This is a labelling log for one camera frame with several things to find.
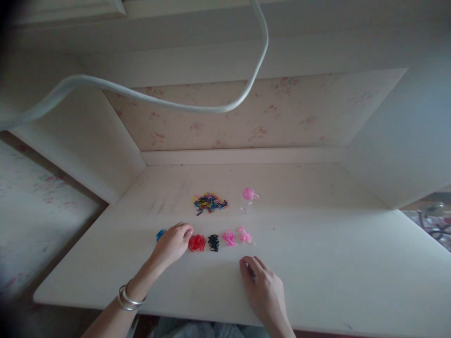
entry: hand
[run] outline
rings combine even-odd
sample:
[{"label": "hand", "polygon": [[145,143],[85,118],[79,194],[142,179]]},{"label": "hand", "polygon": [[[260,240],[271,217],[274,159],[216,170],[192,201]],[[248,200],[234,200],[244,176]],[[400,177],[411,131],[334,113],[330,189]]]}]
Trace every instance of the hand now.
[{"label": "hand", "polygon": [[248,301],[271,337],[294,337],[283,283],[258,257],[243,257],[240,270]]},{"label": "hand", "polygon": [[149,260],[166,269],[188,249],[188,241],[193,232],[193,226],[186,223],[178,223],[169,228],[161,236]]}]

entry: white cable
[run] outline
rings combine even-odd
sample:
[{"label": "white cable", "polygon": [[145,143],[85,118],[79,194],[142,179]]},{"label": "white cable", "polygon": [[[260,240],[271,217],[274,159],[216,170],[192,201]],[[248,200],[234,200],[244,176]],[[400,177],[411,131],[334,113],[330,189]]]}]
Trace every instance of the white cable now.
[{"label": "white cable", "polygon": [[255,67],[254,74],[246,83],[243,92],[241,95],[233,102],[225,105],[225,106],[217,106],[217,107],[199,107],[199,106],[187,106],[178,103],[173,103],[161,99],[154,98],[152,96],[142,94],[140,92],[136,92],[132,89],[126,88],[119,84],[115,84],[114,82],[110,82],[104,79],[100,79],[98,77],[92,77],[88,75],[73,75],[62,80],[41,102],[35,105],[33,108],[29,109],[19,117],[12,118],[6,121],[0,121],[0,131],[9,130],[15,128],[23,123],[31,122],[39,119],[40,117],[47,114],[50,110],[55,108],[65,97],[69,94],[73,89],[81,85],[91,85],[94,87],[99,87],[101,89],[106,89],[112,92],[117,92],[123,95],[127,95],[133,97],[138,100],[147,101],[150,103],[154,103],[163,107],[181,109],[191,113],[212,113],[212,114],[220,114],[229,112],[236,107],[238,107],[252,88],[254,81],[257,77],[258,70],[262,65],[264,56],[266,54],[266,50],[268,49],[268,27],[266,26],[266,20],[264,19],[262,10],[257,3],[257,0],[249,0],[254,13],[257,16],[258,23],[262,30],[263,34],[263,51],[262,55],[258,59],[257,66]]}]

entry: desk surface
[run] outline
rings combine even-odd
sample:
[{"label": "desk surface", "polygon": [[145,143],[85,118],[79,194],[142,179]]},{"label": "desk surface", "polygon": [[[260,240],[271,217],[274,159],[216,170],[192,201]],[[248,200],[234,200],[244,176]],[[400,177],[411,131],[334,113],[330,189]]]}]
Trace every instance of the desk surface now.
[{"label": "desk surface", "polygon": [[[260,199],[238,209],[241,189]],[[195,194],[230,207],[196,217]],[[258,255],[285,286],[296,329],[383,337],[451,332],[451,255],[387,210],[338,164],[149,166],[52,271],[37,302],[104,308],[177,222],[205,236],[244,225],[256,245],[187,252],[152,286],[142,313],[258,324],[238,260]]]}]

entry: wrist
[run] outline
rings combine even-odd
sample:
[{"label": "wrist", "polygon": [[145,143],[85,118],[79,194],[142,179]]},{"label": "wrist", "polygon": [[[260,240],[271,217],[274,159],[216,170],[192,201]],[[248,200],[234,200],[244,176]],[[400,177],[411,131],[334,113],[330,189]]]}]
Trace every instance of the wrist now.
[{"label": "wrist", "polygon": [[148,260],[128,283],[127,295],[134,301],[141,301],[148,294],[152,284],[164,272],[164,268]]},{"label": "wrist", "polygon": [[295,337],[290,322],[286,316],[277,319],[270,319],[263,323],[271,338]]}]

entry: small plastic container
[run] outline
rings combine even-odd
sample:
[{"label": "small plastic container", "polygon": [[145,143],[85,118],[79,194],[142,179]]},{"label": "small plastic container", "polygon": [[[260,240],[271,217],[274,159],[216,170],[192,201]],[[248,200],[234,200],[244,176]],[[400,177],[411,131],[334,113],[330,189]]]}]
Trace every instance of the small plastic container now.
[{"label": "small plastic container", "polygon": [[252,188],[243,189],[243,199],[241,200],[240,210],[243,214],[248,214],[251,209],[252,201],[259,199],[259,196],[254,192]]}]

